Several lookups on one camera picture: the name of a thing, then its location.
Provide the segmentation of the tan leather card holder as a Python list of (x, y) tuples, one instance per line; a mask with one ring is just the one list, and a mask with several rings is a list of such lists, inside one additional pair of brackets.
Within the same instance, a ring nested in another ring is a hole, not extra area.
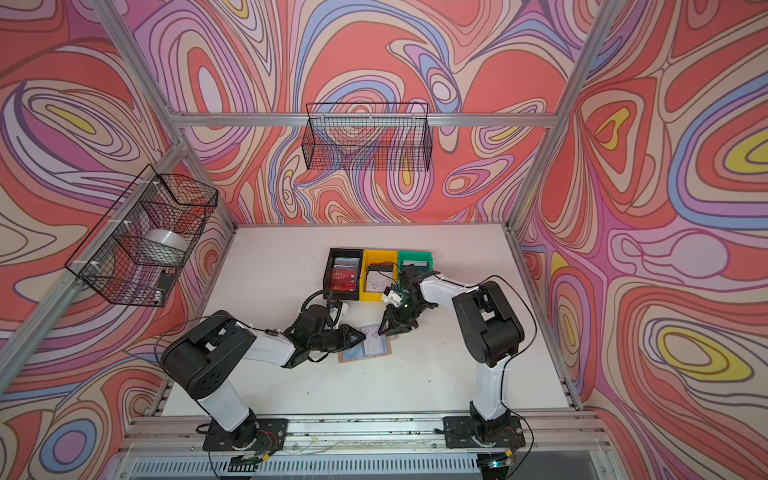
[(339, 353), (340, 363), (349, 363), (386, 356), (392, 353), (390, 341), (376, 333), (366, 335), (366, 339), (355, 347)]

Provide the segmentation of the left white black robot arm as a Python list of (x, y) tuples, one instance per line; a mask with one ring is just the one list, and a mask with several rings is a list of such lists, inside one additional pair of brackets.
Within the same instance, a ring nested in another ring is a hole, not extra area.
[(169, 345), (159, 363), (211, 418), (209, 437), (215, 448), (248, 450), (263, 428), (230, 382), (231, 373), (243, 361), (292, 369), (319, 362), (311, 357), (314, 352), (326, 357), (362, 344), (366, 334), (341, 324), (340, 316), (338, 308), (304, 306), (287, 330), (279, 331), (248, 326), (219, 310)]

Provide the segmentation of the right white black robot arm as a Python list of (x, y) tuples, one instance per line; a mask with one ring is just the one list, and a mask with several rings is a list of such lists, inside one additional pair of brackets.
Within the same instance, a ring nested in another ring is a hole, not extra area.
[(526, 444), (522, 417), (506, 405), (505, 371), (520, 353), (525, 332), (497, 282), (464, 284), (407, 265), (399, 283), (381, 294), (386, 304), (378, 334), (395, 336), (418, 327), (427, 310), (451, 309), (464, 346), (477, 362), (476, 390), (465, 416), (447, 416), (436, 432), (450, 449), (508, 448)]

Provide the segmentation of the white black cards stack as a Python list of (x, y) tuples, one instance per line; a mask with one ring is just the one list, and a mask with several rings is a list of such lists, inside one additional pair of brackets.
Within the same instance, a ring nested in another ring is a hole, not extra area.
[(383, 293), (386, 287), (391, 287), (393, 278), (390, 271), (368, 270), (365, 281), (366, 293)]

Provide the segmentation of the red VIP cards stack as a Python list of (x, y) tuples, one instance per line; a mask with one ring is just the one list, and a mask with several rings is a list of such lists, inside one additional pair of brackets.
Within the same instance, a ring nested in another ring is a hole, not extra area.
[(336, 257), (331, 268), (330, 286), (334, 292), (353, 292), (358, 285), (359, 258)]

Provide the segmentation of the black plastic bin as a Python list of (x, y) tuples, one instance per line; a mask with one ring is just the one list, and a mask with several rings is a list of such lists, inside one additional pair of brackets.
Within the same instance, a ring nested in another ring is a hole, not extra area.
[(323, 274), (323, 290), (334, 299), (358, 301), (362, 276), (364, 250), (359, 248), (331, 248)]

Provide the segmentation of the green plastic bin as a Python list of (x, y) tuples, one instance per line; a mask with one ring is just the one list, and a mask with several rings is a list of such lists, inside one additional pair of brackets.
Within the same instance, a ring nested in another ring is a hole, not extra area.
[(408, 266), (413, 266), (421, 272), (433, 270), (433, 256), (429, 251), (399, 250), (397, 252), (397, 270), (402, 271)]

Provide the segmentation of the yellow plastic bin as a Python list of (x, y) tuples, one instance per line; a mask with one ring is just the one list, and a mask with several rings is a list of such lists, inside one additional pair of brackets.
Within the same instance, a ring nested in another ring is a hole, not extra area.
[(397, 252), (394, 250), (364, 250), (360, 301), (377, 302), (387, 288), (397, 283), (397, 260)]

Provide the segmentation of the white roll in basket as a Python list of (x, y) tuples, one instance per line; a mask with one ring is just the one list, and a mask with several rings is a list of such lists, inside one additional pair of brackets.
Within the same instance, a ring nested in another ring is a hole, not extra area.
[(173, 231), (151, 229), (144, 235), (141, 253), (152, 264), (176, 266), (182, 262), (188, 247), (188, 241)]

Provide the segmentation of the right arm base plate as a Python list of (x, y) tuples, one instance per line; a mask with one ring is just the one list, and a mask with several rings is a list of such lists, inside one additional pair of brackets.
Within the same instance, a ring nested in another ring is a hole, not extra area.
[(516, 451), (527, 442), (521, 418), (505, 414), (494, 420), (480, 416), (448, 416), (436, 429), (449, 449), (504, 448)]

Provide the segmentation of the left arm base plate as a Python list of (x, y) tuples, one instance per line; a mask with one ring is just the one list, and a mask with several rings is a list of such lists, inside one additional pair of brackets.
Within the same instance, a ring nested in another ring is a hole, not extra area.
[(246, 420), (228, 432), (218, 422), (208, 425), (203, 441), (206, 452), (252, 451), (274, 453), (283, 449), (289, 421), (286, 418)]

